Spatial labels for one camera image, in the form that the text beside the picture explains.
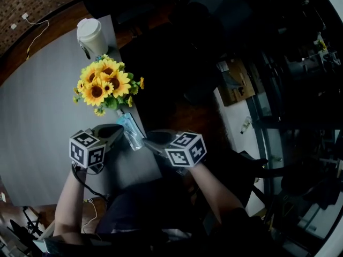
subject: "black and white marker cube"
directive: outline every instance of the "black and white marker cube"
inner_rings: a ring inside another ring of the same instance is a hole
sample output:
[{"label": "black and white marker cube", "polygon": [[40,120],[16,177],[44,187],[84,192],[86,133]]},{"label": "black and white marker cube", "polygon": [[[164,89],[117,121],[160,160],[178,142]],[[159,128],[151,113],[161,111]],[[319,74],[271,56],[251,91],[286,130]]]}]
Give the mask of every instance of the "black and white marker cube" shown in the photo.
[{"label": "black and white marker cube", "polygon": [[166,153],[175,167],[194,167],[207,153],[201,134],[184,132],[170,143]]},{"label": "black and white marker cube", "polygon": [[84,131],[69,139],[69,157],[84,168],[103,163],[105,150],[106,143]]}]

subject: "brick wall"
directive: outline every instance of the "brick wall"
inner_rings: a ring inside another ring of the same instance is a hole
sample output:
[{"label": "brick wall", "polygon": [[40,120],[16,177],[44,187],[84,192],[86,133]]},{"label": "brick wall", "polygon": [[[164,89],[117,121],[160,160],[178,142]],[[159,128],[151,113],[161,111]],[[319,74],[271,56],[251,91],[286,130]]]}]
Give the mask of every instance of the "brick wall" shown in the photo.
[{"label": "brick wall", "polygon": [[27,12],[30,22],[37,22],[60,6],[73,0],[0,0],[0,56],[31,27],[22,19]]}]

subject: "person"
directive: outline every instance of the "person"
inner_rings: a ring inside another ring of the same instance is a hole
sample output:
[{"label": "person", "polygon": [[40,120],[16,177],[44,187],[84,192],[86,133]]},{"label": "person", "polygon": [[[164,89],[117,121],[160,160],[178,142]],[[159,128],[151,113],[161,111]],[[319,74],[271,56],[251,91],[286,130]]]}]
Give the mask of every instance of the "person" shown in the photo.
[{"label": "person", "polygon": [[[95,230],[96,237],[110,241],[110,246],[106,250],[90,246],[80,235],[84,187],[72,173],[57,204],[54,236],[63,237],[60,240],[67,244],[87,244],[88,253],[103,250],[104,256],[113,255],[113,251],[156,255],[187,252],[275,255],[271,236],[260,218],[250,218],[240,200],[203,163],[189,171],[220,223],[209,236],[195,216],[188,195],[180,189],[182,185],[175,186],[173,181],[161,178],[120,193],[108,205]],[[86,180],[86,170],[78,171],[78,175],[83,182]]]}]

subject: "wooden floor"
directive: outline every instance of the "wooden floor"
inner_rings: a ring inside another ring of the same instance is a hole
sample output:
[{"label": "wooden floor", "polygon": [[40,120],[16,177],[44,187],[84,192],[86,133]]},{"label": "wooden floor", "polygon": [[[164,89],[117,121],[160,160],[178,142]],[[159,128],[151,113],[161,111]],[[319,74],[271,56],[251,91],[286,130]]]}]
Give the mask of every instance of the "wooden floor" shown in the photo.
[{"label": "wooden floor", "polygon": [[[155,13],[150,16],[148,20],[149,28],[168,22],[168,15],[173,7],[173,3],[160,6]],[[49,28],[41,35],[41,37],[36,39],[34,44],[31,46],[30,55],[32,56],[35,52],[49,44],[51,41],[72,29],[75,29],[80,20],[89,17],[91,16],[82,2],[55,15],[49,19]],[[0,58],[0,85],[25,61],[27,47],[44,28],[45,24],[39,25],[37,29],[30,33],[30,35],[12,48],[5,57]],[[116,30],[115,33],[119,48],[130,42],[132,39],[132,34],[127,28]],[[148,119],[142,119],[143,125],[148,127],[149,130],[155,129],[154,126],[149,125],[148,121]],[[225,150],[230,147],[226,137],[226,131],[214,99],[210,99],[206,104],[197,107],[191,106],[185,100],[178,102],[176,112],[168,118],[165,125],[165,128],[175,130],[193,130],[202,133],[206,141],[208,152],[211,152],[213,157],[219,152],[224,154]],[[0,180],[0,192],[1,191],[6,193]],[[25,226],[26,219],[21,208],[14,207],[11,204],[8,195],[6,196],[8,203],[0,202],[0,226],[9,226],[10,219],[13,219],[19,225]],[[105,205],[101,199],[95,199],[94,203],[98,212],[98,218],[85,228],[87,233],[94,231],[99,219],[105,213]],[[45,227],[54,220],[55,208],[56,205],[33,207],[36,212],[43,215],[42,221]],[[95,212],[93,206],[90,203],[85,203],[83,223],[88,222],[94,217],[94,215]],[[30,217],[35,219],[34,213],[30,213]]]}]

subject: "white cable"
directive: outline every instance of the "white cable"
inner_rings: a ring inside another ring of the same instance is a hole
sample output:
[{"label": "white cable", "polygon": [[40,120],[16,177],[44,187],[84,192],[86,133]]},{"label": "white cable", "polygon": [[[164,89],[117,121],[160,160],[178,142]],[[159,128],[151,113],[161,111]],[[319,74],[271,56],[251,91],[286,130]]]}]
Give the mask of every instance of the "white cable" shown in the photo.
[{"label": "white cable", "polygon": [[83,232],[83,233],[86,233],[84,227],[85,227],[86,225],[88,225],[91,221],[95,220],[95,219],[98,217],[98,213],[96,212],[95,205],[93,204],[93,199],[88,199],[88,202],[91,203],[91,204],[93,205],[93,207],[94,207],[94,210],[95,210],[95,217],[94,217],[93,219],[91,219],[87,224],[84,224],[84,226],[82,227],[82,232]]},{"label": "white cable", "polygon": [[26,20],[29,24],[31,24],[31,25],[40,25],[40,24],[42,24],[42,23],[44,23],[44,22],[48,22],[48,26],[47,26],[45,29],[43,29],[43,31],[40,33],[40,35],[38,35],[35,39],[33,39],[33,41],[32,41],[32,43],[30,44],[30,46],[28,46],[27,49],[29,49],[29,48],[32,46],[34,40],[36,40],[39,36],[41,36],[42,33],[49,27],[49,20],[47,19],[47,20],[45,20],[45,21],[43,21],[43,22],[40,22],[40,23],[31,23],[30,21],[27,20],[27,18],[25,18],[25,20]]}]

